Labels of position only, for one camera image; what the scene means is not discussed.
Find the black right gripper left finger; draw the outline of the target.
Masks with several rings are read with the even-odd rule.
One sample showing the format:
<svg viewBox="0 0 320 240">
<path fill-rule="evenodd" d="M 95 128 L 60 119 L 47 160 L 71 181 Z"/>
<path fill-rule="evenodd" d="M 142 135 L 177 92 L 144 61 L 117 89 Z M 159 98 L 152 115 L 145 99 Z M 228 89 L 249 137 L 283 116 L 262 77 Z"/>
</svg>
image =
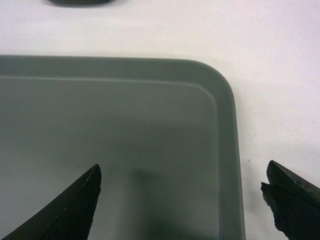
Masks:
<svg viewBox="0 0 320 240">
<path fill-rule="evenodd" d="M 101 181 L 101 168 L 95 164 L 4 239 L 87 240 L 101 192 Z"/>
</svg>

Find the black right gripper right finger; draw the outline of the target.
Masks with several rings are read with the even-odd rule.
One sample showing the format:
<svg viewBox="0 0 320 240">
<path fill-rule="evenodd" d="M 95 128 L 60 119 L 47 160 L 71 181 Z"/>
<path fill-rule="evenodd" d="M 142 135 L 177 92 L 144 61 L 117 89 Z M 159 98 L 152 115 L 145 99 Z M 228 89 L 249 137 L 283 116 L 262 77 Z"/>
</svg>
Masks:
<svg viewBox="0 0 320 240">
<path fill-rule="evenodd" d="M 320 189 L 288 168 L 271 160 L 261 184 L 274 225 L 289 240 L 320 238 Z"/>
</svg>

